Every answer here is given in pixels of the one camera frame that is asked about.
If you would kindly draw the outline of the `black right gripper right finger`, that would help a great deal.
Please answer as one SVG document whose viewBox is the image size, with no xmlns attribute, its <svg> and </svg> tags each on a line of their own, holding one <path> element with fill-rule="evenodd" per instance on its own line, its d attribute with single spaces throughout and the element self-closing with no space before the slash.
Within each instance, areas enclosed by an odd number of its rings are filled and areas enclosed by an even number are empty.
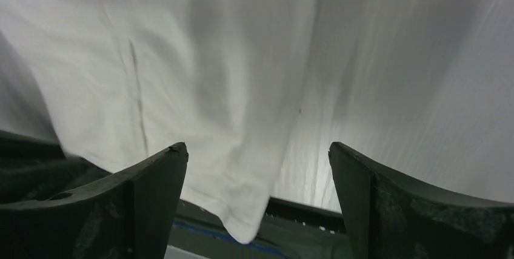
<svg viewBox="0 0 514 259">
<path fill-rule="evenodd" d="M 340 142 L 329 162 L 355 258 L 513 257 L 513 204 L 431 185 Z"/>
</svg>

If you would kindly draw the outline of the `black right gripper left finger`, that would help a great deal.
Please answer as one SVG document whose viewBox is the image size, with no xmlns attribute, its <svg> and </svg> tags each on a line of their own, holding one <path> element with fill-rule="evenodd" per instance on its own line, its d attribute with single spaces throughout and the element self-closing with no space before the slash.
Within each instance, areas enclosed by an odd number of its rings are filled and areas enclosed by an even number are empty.
<svg viewBox="0 0 514 259">
<path fill-rule="evenodd" d="M 183 142 L 116 173 L 82 158 L 1 159 L 2 258 L 163 258 Z"/>
</svg>

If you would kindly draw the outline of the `white t shirt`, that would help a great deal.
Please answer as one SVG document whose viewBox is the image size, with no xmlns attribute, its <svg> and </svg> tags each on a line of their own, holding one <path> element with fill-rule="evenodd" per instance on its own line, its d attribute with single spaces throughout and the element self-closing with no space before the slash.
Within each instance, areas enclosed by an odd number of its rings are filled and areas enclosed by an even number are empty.
<svg viewBox="0 0 514 259">
<path fill-rule="evenodd" d="M 316 0 L 1 0 L 1 129 L 109 172 L 183 141 L 182 199 L 259 229 Z"/>
</svg>

